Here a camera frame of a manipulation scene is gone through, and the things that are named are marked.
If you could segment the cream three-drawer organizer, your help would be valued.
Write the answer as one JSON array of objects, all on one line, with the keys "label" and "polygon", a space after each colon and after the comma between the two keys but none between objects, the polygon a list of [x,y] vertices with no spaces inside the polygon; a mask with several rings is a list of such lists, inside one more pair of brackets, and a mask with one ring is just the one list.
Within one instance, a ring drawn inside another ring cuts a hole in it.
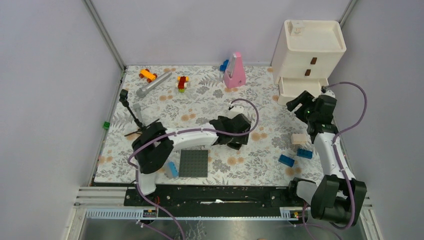
[{"label": "cream three-drawer organizer", "polygon": [[314,97],[328,85],[328,78],[347,50],[341,26],[335,20],[302,20],[304,32],[291,36],[290,20],[284,21],[271,61],[278,85],[277,103],[285,105],[303,91]]}]

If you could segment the white cosmetic box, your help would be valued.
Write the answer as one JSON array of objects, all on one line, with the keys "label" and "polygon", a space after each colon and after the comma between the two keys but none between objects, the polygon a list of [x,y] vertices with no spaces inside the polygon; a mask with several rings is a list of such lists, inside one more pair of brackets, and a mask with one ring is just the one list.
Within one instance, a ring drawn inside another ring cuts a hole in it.
[{"label": "white cosmetic box", "polygon": [[288,22],[288,32],[290,36],[302,36],[305,30],[303,20],[290,20]]}]

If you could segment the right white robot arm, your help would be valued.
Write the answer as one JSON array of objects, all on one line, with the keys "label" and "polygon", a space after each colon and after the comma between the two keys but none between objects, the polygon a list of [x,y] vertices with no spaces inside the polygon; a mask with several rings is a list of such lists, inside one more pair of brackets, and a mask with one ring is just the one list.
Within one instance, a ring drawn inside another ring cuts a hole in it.
[{"label": "right white robot arm", "polygon": [[343,156],[339,130],[333,124],[337,100],[328,90],[318,97],[303,91],[286,103],[289,111],[307,125],[307,134],[318,152],[323,178],[319,184],[295,177],[289,182],[287,201],[293,206],[310,205],[315,219],[332,223],[339,229],[354,226],[367,193],[367,186],[353,175]]}]

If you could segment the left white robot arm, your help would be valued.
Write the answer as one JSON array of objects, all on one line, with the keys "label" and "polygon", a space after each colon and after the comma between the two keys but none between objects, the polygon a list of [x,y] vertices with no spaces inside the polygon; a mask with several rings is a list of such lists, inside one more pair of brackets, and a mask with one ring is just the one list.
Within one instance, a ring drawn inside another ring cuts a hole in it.
[{"label": "left white robot arm", "polygon": [[218,116],[197,127],[166,128],[153,122],[133,143],[130,159],[136,163],[136,199],[144,206],[155,200],[157,171],[173,151],[195,146],[226,145],[234,150],[249,141],[249,133],[256,127],[243,114],[233,117]]}]

